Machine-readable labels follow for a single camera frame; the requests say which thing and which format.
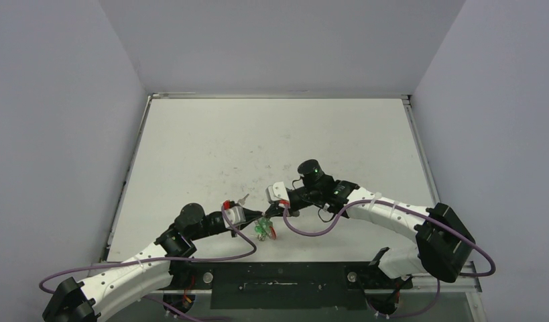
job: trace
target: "green object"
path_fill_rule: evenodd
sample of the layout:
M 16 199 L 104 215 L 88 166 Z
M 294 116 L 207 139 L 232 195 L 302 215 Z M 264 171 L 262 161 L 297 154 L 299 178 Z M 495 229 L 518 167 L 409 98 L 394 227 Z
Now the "green object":
M 259 218 L 258 220 L 255 220 L 255 231 L 257 233 L 257 239 L 259 241 L 263 241 L 266 239 L 266 237 L 273 239 L 274 236 L 272 234 L 272 221 L 266 217 Z

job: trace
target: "cable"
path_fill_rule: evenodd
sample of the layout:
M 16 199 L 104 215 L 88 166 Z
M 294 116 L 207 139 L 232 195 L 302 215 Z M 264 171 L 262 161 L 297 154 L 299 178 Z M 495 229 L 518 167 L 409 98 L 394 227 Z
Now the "cable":
M 333 216 L 332 216 L 330 219 L 324 220 L 324 219 L 322 218 L 322 215 L 320 215 L 320 211 L 321 211 L 321 210 L 322 210 L 321 208 L 318 208 L 318 218 L 319 218 L 323 223 L 328 223 L 328 222 L 332 221 L 332 220 L 335 218 L 335 214 L 333 214 Z
M 296 180 L 293 180 L 293 181 L 292 181 L 292 188 L 294 188 L 294 190 L 296 190 L 296 186 L 294 186 L 294 183 L 296 183 L 296 182 L 298 182 L 298 181 L 300 181 L 300 179 L 296 179 Z M 300 195 L 299 193 L 298 193 L 298 197 L 299 197 L 302 201 L 304 201 L 304 202 L 306 202 L 306 203 L 311 203 L 311 204 L 315 205 L 312 201 L 306 200 L 306 199 L 304 198 L 304 196 Z M 335 218 L 335 214 L 333 214 L 333 216 L 332 216 L 330 219 L 324 220 L 324 219 L 322 218 L 322 216 L 320 215 L 320 211 L 321 211 L 321 210 L 322 210 L 322 208 L 318 208 L 318 218 L 319 218 L 323 223 L 328 223 L 328 222 L 332 221 L 332 220 Z
M 182 304 L 185 305 L 185 301 L 187 300 L 187 291 L 190 290 L 195 285 L 195 275 L 191 276 L 191 284 L 189 284 L 188 287 L 184 289 L 184 296 L 182 298 Z
M 249 252 L 246 252 L 244 254 L 241 254 L 241 255 L 222 257 L 222 258 L 157 257 L 157 258 L 146 258 L 146 259 L 143 259 L 143 260 L 140 260 L 140 261 L 132 261 L 132 262 L 126 262 L 126 263 L 103 264 L 103 265 L 97 265 L 97 266 L 84 266 L 84 267 L 72 268 L 70 270 L 63 270 L 61 272 L 57 272 L 55 274 L 51 274 L 51 275 L 45 277 L 43 280 L 40 281 L 40 285 L 39 285 L 40 290 L 42 290 L 46 293 L 49 293 L 49 294 L 53 294 L 54 293 L 53 290 L 51 290 L 49 288 L 46 288 L 44 286 L 44 284 L 47 281 L 52 280 L 55 277 L 59 277 L 59 276 L 66 275 L 66 274 L 72 274 L 72 273 L 76 273 L 76 272 L 85 272 L 85 271 L 89 271 L 89 270 L 103 270 L 103 269 L 108 269 L 108 268 L 126 267 L 126 266 L 138 265 L 139 264 L 138 262 L 149 263 L 149 262 L 158 262 L 158 261 L 162 261 L 162 260 L 180 261 L 180 262 L 222 262 L 222 261 L 226 261 L 226 260 L 238 260 L 239 258 L 244 258 L 244 257 L 247 257 L 247 256 L 250 256 L 250 255 L 254 254 L 257 251 L 256 244 L 253 243 L 252 240 L 250 240 L 245 234 L 243 234 L 238 228 L 236 228 L 233 225 L 233 223 L 231 222 L 231 220 L 229 220 L 229 218 L 227 217 L 227 214 L 225 213 L 225 207 L 224 206 L 221 206 L 221 213 L 223 214 L 223 219 L 229 225 L 229 227 L 231 227 L 231 229 L 237 235 L 241 236 L 241 238 L 243 238 L 247 243 L 249 243 L 252 246 L 253 250 L 251 250 Z
M 192 317 L 190 315 L 187 315 L 186 313 L 183 313 L 182 311 L 176 309 L 175 307 L 173 307 L 173 305 L 170 305 L 166 302 L 164 302 L 163 300 L 160 300 L 160 299 L 157 299 L 155 297 L 143 297 L 143 299 L 146 299 L 146 300 L 150 300 L 150 301 L 153 301 L 153 302 L 156 302 L 156 303 L 159 303 L 163 306 L 165 306 L 168 310 L 170 310 L 171 312 L 177 314 L 180 316 L 181 319 L 183 320 L 191 320 L 193 322 L 202 322 L 202 321 L 231 321 L 233 320 L 232 318 L 230 317 L 199 317 L 199 318 L 196 318 L 196 317 Z
M 318 231 L 316 233 L 310 233 L 310 232 L 307 232 L 307 231 L 301 231 L 299 229 L 296 229 L 294 226 L 290 225 L 290 222 L 288 221 L 288 206 L 285 206 L 284 207 L 284 212 L 282 213 L 282 218 L 284 220 L 284 223 L 286 224 L 286 226 L 288 226 L 288 228 L 290 230 L 292 230 L 294 233 L 297 233 L 298 235 L 302 235 L 302 236 L 307 236 L 307 237 L 316 237 L 316 236 L 322 236 L 322 235 L 325 235 L 326 233 L 330 232 L 333 227 L 335 227 L 335 225 L 337 224 L 337 221 L 339 220 L 339 218 L 341 217 L 341 215 L 349 208 L 349 207 L 353 207 L 353 206 L 356 206 L 356 205 L 363 205 L 365 203 L 371 203 L 374 199 L 364 199 L 364 200 L 358 200 L 358 201 L 353 201 L 352 203 L 349 203 L 348 205 L 345 205 L 338 213 L 337 213 L 337 216 L 335 217 L 334 221 L 331 223 L 331 225 L 329 225 L 329 227 L 327 227 L 326 229 L 322 230 L 322 231 Z M 385 206 L 388 206 L 388 207 L 393 207 L 394 204 L 392 203 L 388 203 L 387 201 L 383 201 L 383 200 L 374 200 L 375 201 L 375 204 L 377 205 L 385 205 Z M 493 261 L 493 259 L 491 258 L 490 255 L 487 254 L 487 252 L 485 252 L 485 250 L 482 250 L 478 245 L 476 245 L 475 243 L 473 243 L 471 240 L 467 239 L 464 235 L 462 235 L 461 233 L 455 231 L 454 229 L 446 226 L 445 224 L 433 219 L 433 218 L 430 218 L 428 216 L 425 216 L 421 213 L 417 213 L 416 211 L 413 211 L 411 209 L 408 209 L 408 208 L 404 208 L 404 207 L 400 207 L 399 205 L 396 205 L 396 209 L 399 209 L 405 213 L 408 213 L 410 215 L 414 215 L 414 216 L 417 216 L 421 219 L 424 219 L 425 221 L 428 221 L 430 223 L 433 223 L 435 224 L 436 226 L 442 228 L 443 230 L 451 233 L 452 235 L 454 235 L 455 237 L 457 237 L 459 240 L 461 240 L 464 244 L 470 246 L 471 248 L 473 248 L 474 250 L 476 250 L 478 253 L 480 253 L 488 262 L 489 262 L 489 265 L 491 266 L 490 269 L 487 271 L 487 272 L 481 272 L 481 273 L 460 273 L 460 276 L 467 276 L 467 277 L 486 277 L 486 276 L 490 276 L 490 275 L 493 275 L 493 273 L 495 273 L 495 262 Z
M 387 317 L 388 319 L 401 319 L 403 317 L 415 317 L 416 315 L 421 315 L 426 311 L 430 310 L 436 304 L 436 302 L 438 302 L 438 299 L 440 298 L 440 280 L 436 280 L 436 281 L 438 286 L 436 287 L 436 295 L 434 296 L 434 299 L 432 300 L 432 302 L 428 303 L 428 305 L 426 305 L 424 308 L 420 309 L 419 311 L 399 314 L 399 315 L 386 315 L 377 311 L 369 301 L 367 301 L 367 304 L 369 305 L 369 307 L 373 309 L 373 311 L 377 312 L 378 315 L 382 317 Z

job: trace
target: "round knob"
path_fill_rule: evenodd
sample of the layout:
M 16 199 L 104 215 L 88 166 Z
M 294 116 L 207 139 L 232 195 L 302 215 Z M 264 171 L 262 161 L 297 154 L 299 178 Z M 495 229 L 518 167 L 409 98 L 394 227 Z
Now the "round knob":
M 315 159 L 304 161 L 301 165 L 299 165 L 298 173 L 302 177 L 304 186 L 312 186 L 324 176 L 322 167 L 320 166 L 318 160 Z
M 180 215 L 174 221 L 174 225 L 182 233 L 186 227 L 199 223 L 203 217 L 205 217 L 203 207 L 198 203 L 189 203 L 182 208 Z

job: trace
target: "zip tie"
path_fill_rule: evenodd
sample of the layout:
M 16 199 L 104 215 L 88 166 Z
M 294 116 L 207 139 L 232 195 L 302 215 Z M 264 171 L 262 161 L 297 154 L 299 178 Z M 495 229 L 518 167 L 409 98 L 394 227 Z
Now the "zip tie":
M 393 207 L 391 208 L 391 213 L 389 213 L 389 219 L 390 219 L 391 221 L 394 220 L 394 219 L 393 219 L 393 214 L 395 213 L 395 208 L 398 206 L 398 204 L 399 204 L 398 201 L 393 202 Z M 398 231 L 397 231 L 397 229 L 396 229 L 396 225 L 391 225 L 391 226 L 392 226 L 393 230 L 394 230 L 396 233 L 398 233 Z
M 134 256 L 134 258 L 136 259 L 136 261 L 138 262 L 138 264 L 142 268 L 142 274 L 146 273 L 146 268 L 144 267 L 144 264 L 142 263 L 142 261 L 136 256 Z
M 371 203 L 369 204 L 369 211 L 373 210 L 373 207 L 375 206 L 375 202 L 380 199 L 383 195 L 381 193 L 375 193 L 375 197 L 371 199 Z

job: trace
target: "metal frame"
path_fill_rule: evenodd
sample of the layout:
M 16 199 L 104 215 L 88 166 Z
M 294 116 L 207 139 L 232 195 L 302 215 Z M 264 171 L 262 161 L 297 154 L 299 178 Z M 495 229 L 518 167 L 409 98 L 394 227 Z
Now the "metal frame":
M 119 219 L 122 204 L 123 204 L 123 197 L 126 194 L 128 182 L 131 176 L 131 171 L 134 166 L 134 162 L 137 156 L 137 151 L 140 145 L 143 129 L 148 117 L 149 108 L 151 106 L 151 101 L 153 99 L 228 99 L 228 98 L 232 98 L 232 99 L 234 98 L 242 98 L 242 99 L 377 99 L 377 98 L 378 99 L 401 99 L 405 108 L 406 117 L 407 117 L 410 129 L 412 131 L 414 142 L 416 144 L 418 156 L 420 158 L 420 162 L 424 170 L 426 181 L 428 183 L 428 188 L 430 189 L 432 200 L 435 203 L 440 202 L 440 197 L 436 189 L 436 184 L 434 183 L 434 178 L 430 170 L 428 159 L 424 152 L 424 147 L 420 140 L 420 136 L 418 135 L 416 122 L 414 120 L 414 115 L 412 113 L 412 106 L 410 104 L 408 95 L 395 95 L 395 94 L 367 95 L 363 93 L 345 93 L 344 94 L 344 93 L 323 93 L 323 92 L 312 92 L 312 91 L 288 91 L 288 92 L 270 93 L 270 94 L 254 93 L 251 91 L 248 93 L 241 93 L 236 95 L 226 94 L 226 93 L 205 93 L 205 92 L 202 92 L 202 93 L 201 92 L 199 93 L 197 92 L 154 93 L 154 94 L 148 95 L 147 97 L 147 102 L 144 109 L 144 113 L 142 115 L 142 121 L 139 127 L 134 151 L 132 153 L 131 160 L 127 169 L 124 185 L 123 185 L 121 194 L 119 196 L 119 200 L 118 200 L 117 208 L 115 210 L 114 220 L 112 222 L 107 244 L 105 246 L 105 249 L 103 250 L 103 260 L 106 260 L 112 244 L 112 240 L 114 238 L 116 226 L 118 224 L 118 219 Z M 473 266 L 472 262 L 469 262 L 464 267 L 464 270 L 472 272 L 472 271 L 475 271 L 475 267 Z M 405 291 L 406 292 L 434 292 L 436 288 L 435 286 L 436 280 L 427 274 L 421 274 L 421 275 L 415 276 L 413 278 L 413 284 L 414 284 L 413 289 L 405 290 Z M 443 292 L 465 292 L 466 297 L 468 299 L 468 304 L 470 306 L 470 311 L 471 311 L 473 320 L 478 322 L 487 321 L 485 312 L 483 310 L 483 304 L 479 296 L 479 292 L 481 292 L 481 285 L 479 284 L 479 280 L 477 278 L 459 278 L 455 283 L 452 283 L 452 284 L 442 283 L 442 291 Z M 164 293 L 174 294 L 177 292 L 183 293 L 183 290 L 159 290 L 154 293 L 155 294 L 164 294 Z M 377 294 L 385 291 L 365 290 L 365 292 L 367 294 Z M 210 293 L 211 293 L 210 290 L 192 290 L 187 292 L 187 294 L 210 294 Z

